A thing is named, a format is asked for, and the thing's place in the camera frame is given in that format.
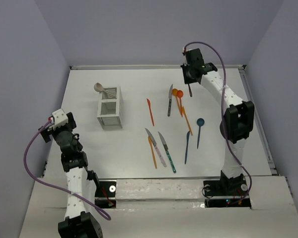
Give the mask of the red-orange plastic spoon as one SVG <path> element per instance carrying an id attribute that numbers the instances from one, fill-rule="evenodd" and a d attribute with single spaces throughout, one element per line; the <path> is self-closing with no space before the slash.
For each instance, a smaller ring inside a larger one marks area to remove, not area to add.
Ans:
<path id="1" fill-rule="evenodd" d="M 182 113 L 182 97 L 183 97 L 183 91 L 182 90 L 178 90 L 177 91 L 177 98 L 179 99 L 179 106 L 180 106 L 180 114 L 181 116 L 183 116 L 183 113 Z"/>

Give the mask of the yellow-orange plastic spoon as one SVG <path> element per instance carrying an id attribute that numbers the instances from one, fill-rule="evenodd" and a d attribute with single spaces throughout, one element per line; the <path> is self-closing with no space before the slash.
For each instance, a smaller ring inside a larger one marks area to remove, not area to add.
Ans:
<path id="1" fill-rule="evenodd" d="M 179 112 L 181 112 L 181 108 L 180 108 L 179 100 L 178 100 L 178 97 L 177 97 L 177 92 L 178 92 L 178 90 L 177 90 L 176 88 L 173 88 L 173 89 L 172 89 L 172 95 L 173 95 L 173 96 L 175 97 L 175 99 L 176 99 L 176 103 L 177 103 Z"/>

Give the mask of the beige wooden spoon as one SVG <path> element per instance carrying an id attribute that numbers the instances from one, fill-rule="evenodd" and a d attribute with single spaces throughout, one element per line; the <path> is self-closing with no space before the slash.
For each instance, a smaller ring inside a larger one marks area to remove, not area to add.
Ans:
<path id="1" fill-rule="evenodd" d="M 94 85 L 94 90 L 96 91 L 96 92 L 98 92 L 98 93 L 101 93 L 101 92 L 104 92 L 104 93 L 106 93 L 107 95 L 109 95 L 110 97 L 112 97 L 112 98 L 114 98 L 115 96 L 113 96 L 112 94 L 110 94 L 109 92 L 107 92 L 105 89 L 104 89 L 104 87 L 100 84 L 100 83 L 96 83 L 95 85 Z"/>

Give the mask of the dark brown wooden spoon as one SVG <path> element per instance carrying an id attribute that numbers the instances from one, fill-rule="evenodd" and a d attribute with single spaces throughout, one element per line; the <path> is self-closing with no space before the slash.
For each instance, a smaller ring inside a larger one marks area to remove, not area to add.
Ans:
<path id="1" fill-rule="evenodd" d="M 192 94 L 192 90 L 191 90 L 191 86 L 190 86 L 190 84 L 188 84 L 188 90 L 189 90 L 189 95 L 190 95 L 190 97 L 193 97 L 193 94 Z"/>

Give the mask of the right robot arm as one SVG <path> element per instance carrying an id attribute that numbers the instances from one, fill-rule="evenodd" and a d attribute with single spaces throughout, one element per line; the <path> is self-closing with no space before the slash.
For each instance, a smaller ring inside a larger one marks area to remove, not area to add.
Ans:
<path id="1" fill-rule="evenodd" d="M 204 182 L 206 196 L 231 194 L 245 185 L 243 150 L 254 126 L 254 104 L 236 95 L 213 63 L 204 62 L 200 49 L 184 50 L 181 65 L 185 84 L 199 83 L 220 104 L 220 132 L 225 139 L 224 164 L 219 180 Z"/>

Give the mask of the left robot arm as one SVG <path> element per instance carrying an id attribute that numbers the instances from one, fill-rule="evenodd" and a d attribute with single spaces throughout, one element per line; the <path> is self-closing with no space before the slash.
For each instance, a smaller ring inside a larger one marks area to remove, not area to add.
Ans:
<path id="1" fill-rule="evenodd" d="M 88 170 L 87 155 L 79 142 L 79 134 L 73 133 L 76 128 L 73 114 L 59 109 L 52 113 L 50 119 L 52 125 L 41 135 L 45 142 L 53 138 L 60 147 L 67 190 L 70 191 L 65 218 L 58 223 L 59 235 L 62 238 L 102 238 L 101 226 L 91 211 L 93 206 L 83 200 L 95 203 L 100 183 L 96 173 Z"/>

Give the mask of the blue plastic spoon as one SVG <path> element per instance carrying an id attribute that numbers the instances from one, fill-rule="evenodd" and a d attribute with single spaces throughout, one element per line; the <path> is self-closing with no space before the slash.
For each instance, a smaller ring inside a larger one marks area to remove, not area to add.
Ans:
<path id="1" fill-rule="evenodd" d="M 203 118 L 198 118 L 197 119 L 197 125 L 199 127 L 198 130 L 198 137 L 197 137 L 197 149 L 199 148 L 200 144 L 200 135 L 201 135 L 201 127 L 205 124 L 205 120 Z"/>

